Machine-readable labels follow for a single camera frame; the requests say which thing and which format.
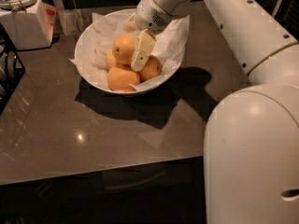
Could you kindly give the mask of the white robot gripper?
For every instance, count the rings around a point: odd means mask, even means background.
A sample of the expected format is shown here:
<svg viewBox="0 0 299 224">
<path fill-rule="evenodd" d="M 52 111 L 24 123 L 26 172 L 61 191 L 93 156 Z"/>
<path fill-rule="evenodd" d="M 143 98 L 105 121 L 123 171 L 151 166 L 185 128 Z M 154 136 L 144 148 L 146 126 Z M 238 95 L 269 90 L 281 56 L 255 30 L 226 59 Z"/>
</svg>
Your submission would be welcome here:
<svg viewBox="0 0 299 224">
<path fill-rule="evenodd" d="M 172 21 L 172 16 L 161 9 L 154 0 L 141 0 L 126 24 L 138 27 L 141 31 L 136 38 L 135 51 L 132 57 L 131 68 L 140 71 L 147 63 L 156 44 L 152 34 L 162 33 Z"/>
</svg>

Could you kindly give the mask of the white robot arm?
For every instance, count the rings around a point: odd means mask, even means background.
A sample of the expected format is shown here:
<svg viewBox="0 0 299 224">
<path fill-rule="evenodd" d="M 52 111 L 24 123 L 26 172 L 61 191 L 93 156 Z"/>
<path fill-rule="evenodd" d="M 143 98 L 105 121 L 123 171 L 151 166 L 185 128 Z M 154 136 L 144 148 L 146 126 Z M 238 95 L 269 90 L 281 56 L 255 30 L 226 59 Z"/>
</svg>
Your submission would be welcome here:
<svg viewBox="0 0 299 224">
<path fill-rule="evenodd" d="M 139 2 L 134 70 L 187 1 Z M 299 224 L 299 43 L 254 0 L 203 1 L 249 81 L 206 125 L 207 224 Z"/>
</svg>

